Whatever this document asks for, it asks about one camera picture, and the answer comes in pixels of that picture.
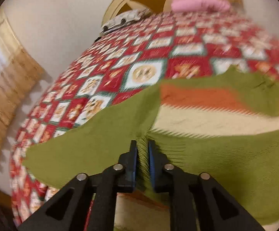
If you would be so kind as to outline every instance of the orange stripe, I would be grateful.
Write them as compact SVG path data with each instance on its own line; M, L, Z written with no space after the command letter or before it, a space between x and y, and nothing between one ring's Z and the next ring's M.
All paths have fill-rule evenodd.
M223 108L228 110L251 111L239 102L234 91L222 88L185 89L173 85L161 85L162 104L176 107Z

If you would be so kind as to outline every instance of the floor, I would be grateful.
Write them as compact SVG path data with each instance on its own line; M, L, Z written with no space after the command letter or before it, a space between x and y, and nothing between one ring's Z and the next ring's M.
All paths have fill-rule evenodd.
M72 24L71 26L74 31L66 32L64 29L59 29L59 35L50 35L48 41L41 42L41 39L40 43L36 42L37 35L44 34L48 36L49 34L49 31L42 31L44 26L38 27L38 25L36 25L35 35L31 35L31 32L27 33L27 31L23 30L25 29L25 27L27 27L31 31L31 27L29 27L30 22L28 20L31 20L31 17L33 17L33 15L35 14L35 20L38 21L39 19L37 17L37 14L39 13L39 11L32 10L30 7L27 7L30 6L30 3L25 3L26 0L17 0L17 2L20 2L22 6L26 6L25 9L27 9L27 11L29 10L29 13L26 14L27 18L22 19L20 18L20 15L23 12L18 10L15 11L12 6L12 3L14 3L15 1L16 0L6 0L6 2L3 4L10 24L24 47L40 63L40 65L45 68L46 75L32 89L31 93L24 100L22 106L18 108L16 117L14 118L11 126L8 129L8 135L3 146L3 153L0 156L0 189L8 194L11 193L9 187L8 168L10 154L9 150L12 143L14 143L14 137L21 122L25 119L26 114L32 109L33 105L46 90L46 88L58 77L58 75L68 66L68 64L72 60L77 58L82 51L84 51L91 45L91 43L95 39L95 35L98 34L96 28L99 28L100 20L103 17L106 7L109 5L111 0L103 0L100 7L98 7L93 13L93 17L95 19L85 19L88 20L90 23L89 35L92 35L92 37L86 39L86 41L84 41L82 37L80 37L80 34L78 34L76 29L82 27L78 30L80 32L81 30L87 30L86 28L88 26L85 26L85 24L78 25L76 24L77 22L68 21L67 23ZM246 13L251 18L253 18L254 21L264 26L272 34L279 37L279 2L277 0L244 0L244 5ZM85 4L86 9L89 7L94 8L95 6L97 6L97 4ZM48 15L48 20L55 20L56 24L62 23L57 19L57 16L61 15L56 15L55 18L51 18L51 16L52 15ZM54 26L51 25L47 30L55 30L53 27ZM70 49L70 46L61 43L64 38L72 38L71 52L67 51ZM54 52L52 49L54 49L56 45L59 45L59 48L57 49L57 52Z

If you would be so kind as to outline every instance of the cream stripe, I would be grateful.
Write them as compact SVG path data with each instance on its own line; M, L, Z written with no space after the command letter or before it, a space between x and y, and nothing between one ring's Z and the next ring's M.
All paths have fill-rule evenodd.
M152 130L198 137L257 135L279 130L279 117L161 105Z

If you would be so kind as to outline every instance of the pink object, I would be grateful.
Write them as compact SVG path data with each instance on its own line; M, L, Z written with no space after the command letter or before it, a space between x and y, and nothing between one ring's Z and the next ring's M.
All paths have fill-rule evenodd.
M227 0L173 0L171 9L173 12L226 12L230 9L230 3Z

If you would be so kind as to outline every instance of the christmas tablecloth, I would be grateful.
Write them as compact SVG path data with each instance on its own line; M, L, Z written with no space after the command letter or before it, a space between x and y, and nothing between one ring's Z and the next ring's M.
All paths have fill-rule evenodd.
M218 75L230 65L279 80L279 41L234 12L162 13L102 37L59 76L18 131L10 157L16 223L57 192L22 165L31 145L85 124L159 79Z

